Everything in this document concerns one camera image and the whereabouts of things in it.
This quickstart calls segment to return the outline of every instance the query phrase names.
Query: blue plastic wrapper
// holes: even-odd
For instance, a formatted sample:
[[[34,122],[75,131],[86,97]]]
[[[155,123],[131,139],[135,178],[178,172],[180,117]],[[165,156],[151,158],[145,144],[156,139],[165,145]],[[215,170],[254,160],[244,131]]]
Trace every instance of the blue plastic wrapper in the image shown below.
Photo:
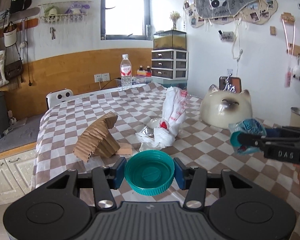
[[[258,147],[240,145],[240,143],[237,140],[239,133],[265,136],[267,135],[264,126],[254,118],[246,119],[242,122],[235,124],[229,124],[229,130],[231,132],[230,142],[234,148],[235,153],[240,155],[260,152],[260,149]]]

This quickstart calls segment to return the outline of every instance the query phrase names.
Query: white plastic bag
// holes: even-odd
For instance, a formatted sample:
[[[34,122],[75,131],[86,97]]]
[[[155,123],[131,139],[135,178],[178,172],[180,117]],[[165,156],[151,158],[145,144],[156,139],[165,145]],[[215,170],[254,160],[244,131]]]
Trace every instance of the white plastic bag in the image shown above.
[[[186,119],[186,96],[187,91],[180,88],[170,87],[167,89],[160,123],[154,122],[153,119],[149,122],[149,125],[157,124],[157,127],[154,127],[154,138],[141,132],[136,133],[137,139],[141,142],[140,151],[161,150],[173,145],[180,125]]]

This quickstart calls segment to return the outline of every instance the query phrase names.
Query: checkered tablecloth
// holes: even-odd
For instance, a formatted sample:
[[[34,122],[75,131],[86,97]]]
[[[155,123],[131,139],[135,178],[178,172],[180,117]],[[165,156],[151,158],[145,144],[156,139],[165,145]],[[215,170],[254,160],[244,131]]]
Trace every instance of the checkered tablecloth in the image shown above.
[[[95,156],[84,163],[73,154],[73,148],[83,131],[97,118],[110,111],[118,115],[110,130],[118,142],[130,143],[133,153],[140,148],[135,133],[162,114],[166,89],[151,83],[138,89],[113,92],[76,99],[50,109],[41,119],[37,141],[38,156],[34,162],[32,189],[44,184],[67,169],[85,173],[101,165],[112,166],[119,155],[111,158]],[[163,149],[172,158],[178,157],[186,166],[200,166],[211,173],[232,169],[288,202],[296,212],[297,225],[291,239],[300,239],[300,191],[297,171],[289,163],[267,160],[262,153],[236,155],[229,142],[229,131],[209,126],[199,120],[201,99],[189,96],[187,119],[171,147]],[[264,121],[266,126],[274,124]],[[187,191],[179,189],[174,180],[171,187],[157,196],[134,192],[124,179],[118,190],[111,190],[116,202],[175,201],[183,204]],[[81,197],[93,203],[92,191],[82,191]],[[217,189],[208,189],[206,205],[218,199]]]

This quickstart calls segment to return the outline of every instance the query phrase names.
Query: purple plush toy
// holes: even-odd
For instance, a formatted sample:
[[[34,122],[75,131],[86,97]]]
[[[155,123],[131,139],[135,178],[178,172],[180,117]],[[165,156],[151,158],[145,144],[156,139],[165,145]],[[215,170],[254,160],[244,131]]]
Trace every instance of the purple plush toy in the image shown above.
[[[74,2],[70,5],[69,9],[66,11],[66,14],[81,14],[86,13],[87,9],[90,9],[90,5],[82,4],[80,2]]]

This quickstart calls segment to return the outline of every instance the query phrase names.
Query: window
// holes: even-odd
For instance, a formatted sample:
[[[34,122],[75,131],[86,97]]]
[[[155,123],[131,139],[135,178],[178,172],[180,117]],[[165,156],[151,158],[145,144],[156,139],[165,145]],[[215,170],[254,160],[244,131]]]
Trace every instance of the window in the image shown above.
[[[146,40],[150,0],[101,0],[102,40]]]

